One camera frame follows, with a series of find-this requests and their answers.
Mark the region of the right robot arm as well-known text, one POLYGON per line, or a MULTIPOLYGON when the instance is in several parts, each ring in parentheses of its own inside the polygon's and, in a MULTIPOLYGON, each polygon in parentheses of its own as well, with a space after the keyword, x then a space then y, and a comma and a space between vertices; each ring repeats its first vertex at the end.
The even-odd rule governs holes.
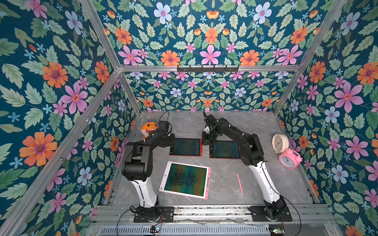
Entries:
POLYGON ((202 133, 204 144, 212 144, 219 136, 225 135, 239 146, 242 162, 252 170, 263 193, 266 217, 271 221, 277 220, 287 211, 287 205, 285 198, 278 192, 267 171, 259 137, 238 129, 224 118, 217 119, 205 112, 203 115, 206 123, 202 133))

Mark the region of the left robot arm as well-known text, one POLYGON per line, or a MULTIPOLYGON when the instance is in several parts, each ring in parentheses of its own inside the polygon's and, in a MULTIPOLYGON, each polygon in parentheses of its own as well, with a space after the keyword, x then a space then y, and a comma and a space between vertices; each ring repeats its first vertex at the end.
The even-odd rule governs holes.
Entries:
POLYGON ((139 197, 139 209, 145 214, 158 215, 158 196, 153 190, 153 151, 157 147, 170 147, 175 144, 175 135, 168 121, 146 124, 143 139, 126 144, 122 175, 135 187, 139 197))

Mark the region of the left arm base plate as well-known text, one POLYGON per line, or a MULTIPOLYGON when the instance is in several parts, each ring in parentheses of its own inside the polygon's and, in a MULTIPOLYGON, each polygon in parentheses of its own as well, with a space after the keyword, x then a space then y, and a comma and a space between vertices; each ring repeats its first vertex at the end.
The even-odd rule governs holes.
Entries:
POLYGON ((134 223, 159 223, 173 222, 174 207, 151 207, 139 206, 135 211, 134 223))

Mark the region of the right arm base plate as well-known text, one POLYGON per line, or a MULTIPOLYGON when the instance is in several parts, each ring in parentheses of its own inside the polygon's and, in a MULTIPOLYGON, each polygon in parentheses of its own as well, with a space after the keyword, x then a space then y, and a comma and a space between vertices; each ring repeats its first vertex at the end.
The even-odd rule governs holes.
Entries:
POLYGON ((265 206, 250 206, 247 208, 251 212, 254 222, 292 222, 292 216, 289 208, 286 207, 281 213, 277 213, 276 216, 269 217, 265 206))

